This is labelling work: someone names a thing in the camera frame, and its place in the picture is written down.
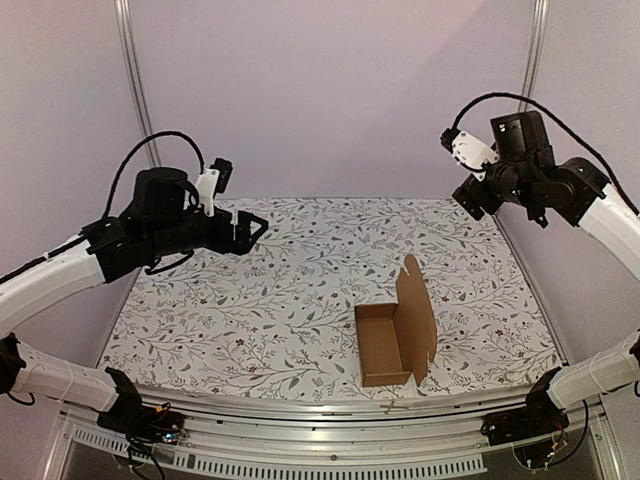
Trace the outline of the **brown cardboard box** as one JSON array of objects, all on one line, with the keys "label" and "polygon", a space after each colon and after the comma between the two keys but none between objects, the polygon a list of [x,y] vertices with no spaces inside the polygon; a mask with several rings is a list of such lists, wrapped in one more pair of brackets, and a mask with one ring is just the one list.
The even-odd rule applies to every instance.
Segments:
[{"label": "brown cardboard box", "polygon": [[364,388],[421,384],[437,350],[437,326],[417,258],[404,259],[393,303],[354,307],[361,385]]}]

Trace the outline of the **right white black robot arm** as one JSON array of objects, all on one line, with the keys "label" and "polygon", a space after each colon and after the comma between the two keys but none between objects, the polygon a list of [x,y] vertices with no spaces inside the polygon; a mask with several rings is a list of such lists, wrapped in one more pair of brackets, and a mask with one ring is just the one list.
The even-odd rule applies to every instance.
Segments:
[{"label": "right white black robot arm", "polygon": [[[633,276],[639,275],[639,216],[625,203],[613,177],[590,161],[555,161],[541,114],[526,111],[494,118],[489,146],[452,126],[442,146],[469,175],[453,193],[476,220],[505,203],[519,205],[546,227],[547,210],[603,245]],[[537,436],[556,415],[592,395],[610,393],[639,379],[639,334],[573,366],[544,374],[526,396],[517,427]]]}]

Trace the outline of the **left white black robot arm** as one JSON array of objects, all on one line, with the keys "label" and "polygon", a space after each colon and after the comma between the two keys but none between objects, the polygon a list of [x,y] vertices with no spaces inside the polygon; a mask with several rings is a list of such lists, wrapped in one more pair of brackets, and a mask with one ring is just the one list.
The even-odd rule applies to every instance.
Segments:
[{"label": "left white black robot arm", "polygon": [[63,245],[1,279],[1,391],[47,396],[109,412],[128,434],[148,426],[148,412],[121,371],[82,367],[18,340],[18,326],[82,291],[110,284],[144,269],[165,272],[161,260],[188,261],[198,249],[246,255],[268,222],[249,212],[232,214],[214,205],[231,175],[219,159],[196,182],[168,167],[140,171],[131,203],[118,216],[105,215]]}]

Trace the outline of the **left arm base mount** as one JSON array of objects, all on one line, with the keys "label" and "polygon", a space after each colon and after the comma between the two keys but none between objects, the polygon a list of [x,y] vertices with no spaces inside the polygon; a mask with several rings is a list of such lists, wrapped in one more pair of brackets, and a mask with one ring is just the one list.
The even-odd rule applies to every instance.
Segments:
[{"label": "left arm base mount", "polygon": [[151,407],[124,372],[107,367],[105,372],[115,382],[117,397],[107,411],[98,413],[97,425],[122,433],[144,443],[176,444],[181,438],[186,417],[169,402]]}]

